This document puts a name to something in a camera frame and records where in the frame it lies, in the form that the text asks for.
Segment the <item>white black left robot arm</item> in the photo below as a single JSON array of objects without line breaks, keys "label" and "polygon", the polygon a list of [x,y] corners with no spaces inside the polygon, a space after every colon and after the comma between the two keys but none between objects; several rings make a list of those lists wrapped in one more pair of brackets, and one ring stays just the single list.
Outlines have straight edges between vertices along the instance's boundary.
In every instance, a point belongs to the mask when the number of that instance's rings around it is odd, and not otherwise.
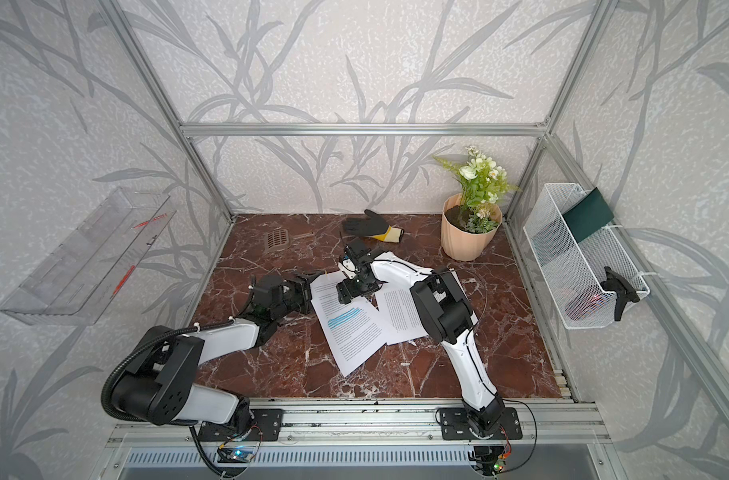
[{"label": "white black left robot arm", "polygon": [[100,393],[104,412],[156,426],[209,423],[248,432],[254,425],[250,400],[196,384],[200,365],[256,349],[276,334],[284,317],[310,313],[310,285],[318,277],[318,272],[296,272],[288,279],[278,274],[254,278],[242,311],[222,323],[148,329],[106,379]]}]

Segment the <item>document with blue highlight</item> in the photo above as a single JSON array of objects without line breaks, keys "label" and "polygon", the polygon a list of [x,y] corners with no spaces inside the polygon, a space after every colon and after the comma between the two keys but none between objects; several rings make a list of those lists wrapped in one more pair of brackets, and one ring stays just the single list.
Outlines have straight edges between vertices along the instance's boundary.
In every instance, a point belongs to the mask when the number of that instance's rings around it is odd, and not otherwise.
[{"label": "document with blue highlight", "polygon": [[380,312],[366,299],[348,304],[338,301],[336,286],[344,280],[340,272],[324,274],[312,281],[312,306],[328,340],[330,351],[342,376],[362,366],[386,344]]}]

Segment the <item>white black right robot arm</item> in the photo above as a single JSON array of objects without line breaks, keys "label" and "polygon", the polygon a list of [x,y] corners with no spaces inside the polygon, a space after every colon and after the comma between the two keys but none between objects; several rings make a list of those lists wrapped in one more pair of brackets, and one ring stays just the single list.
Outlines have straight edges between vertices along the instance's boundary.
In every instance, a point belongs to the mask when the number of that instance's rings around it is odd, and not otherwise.
[{"label": "white black right robot arm", "polygon": [[453,272],[419,267],[360,240],[344,247],[338,267],[344,280],[336,290],[343,304],[384,287],[408,291],[423,329],[450,359],[470,430],[482,439],[498,432],[504,401],[483,367],[473,336],[478,319]]}]

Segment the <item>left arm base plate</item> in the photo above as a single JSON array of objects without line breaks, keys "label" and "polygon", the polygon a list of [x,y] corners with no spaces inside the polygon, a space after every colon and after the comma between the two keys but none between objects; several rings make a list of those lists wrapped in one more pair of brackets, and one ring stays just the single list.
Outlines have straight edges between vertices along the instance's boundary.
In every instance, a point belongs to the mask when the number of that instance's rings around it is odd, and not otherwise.
[{"label": "left arm base plate", "polygon": [[236,419],[222,425],[204,422],[196,438],[200,442],[224,443],[226,440],[276,442],[282,430],[282,409],[256,409],[236,413]]}]

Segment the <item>plain printed paper document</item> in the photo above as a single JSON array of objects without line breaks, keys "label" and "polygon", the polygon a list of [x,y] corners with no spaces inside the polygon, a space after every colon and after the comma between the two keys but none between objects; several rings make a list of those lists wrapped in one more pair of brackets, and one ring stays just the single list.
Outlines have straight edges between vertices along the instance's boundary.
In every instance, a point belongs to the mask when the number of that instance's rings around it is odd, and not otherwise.
[{"label": "plain printed paper document", "polygon": [[375,277],[375,297],[392,330],[390,344],[429,336],[454,344],[471,324],[468,302],[448,270],[420,272],[385,268]]}]

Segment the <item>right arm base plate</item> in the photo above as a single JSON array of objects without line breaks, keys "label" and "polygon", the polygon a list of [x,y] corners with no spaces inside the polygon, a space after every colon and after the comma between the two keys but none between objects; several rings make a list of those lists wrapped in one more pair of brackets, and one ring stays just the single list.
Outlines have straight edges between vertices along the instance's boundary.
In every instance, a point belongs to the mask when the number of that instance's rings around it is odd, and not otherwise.
[{"label": "right arm base plate", "polygon": [[435,420],[443,440],[522,440],[518,414],[506,407],[493,421],[484,419],[465,408],[439,408]]}]

